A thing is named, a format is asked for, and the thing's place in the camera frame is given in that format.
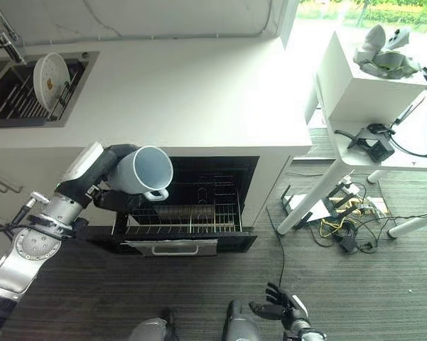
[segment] white box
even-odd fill
[[[318,70],[325,115],[344,121],[390,124],[427,83],[421,72],[401,80],[385,80],[361,71],[353,60],[360,44],[346,47],[337,32],[333,33]]]

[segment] white plate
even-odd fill
[[[68,66],[58,53],[49,53],[38,59],[33,71],[33,87],[36,99],[49,112],[57,104],[65,82],[70,82]]]

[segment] mug handle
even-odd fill
[[[163,201],[169,197],[169,192],[164,188],[158,191],[161,195],[153,195],[152,192],[145,192],[144,197],[148,201]]]

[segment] wire rack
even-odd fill
[[[215,176],[212,182],[178,184],[191,193],[190,205],[152,205],[131,216],[139,223],[132,234],[198,234],[241,232],[239,197],[234,178]]]
[[[9,120],[29,120],[35,121],[56,121],[61,119],[68,102],[70,101],[75,88],[82,77],[83,66],[80,63],[69,65],[71,82],[66,82],[62,92],[57,97],[54,108],[49,112],[36,99],[33,88],[33,73],[31,69],[24,70],[25,77],[22,77],[13,68],[10,69],[8,78],[14,82],[10,92],[0,102],[0,121]]]

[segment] kitchen sink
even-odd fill
[[[65,84],[50,112],[39,104],[33,88],[33,70],[43,56],[27,56],[27,65],[11,61],[3,65],[0,60],[0,128],[66,125],[99,52],[60,55],[68,66],[71,82]]]

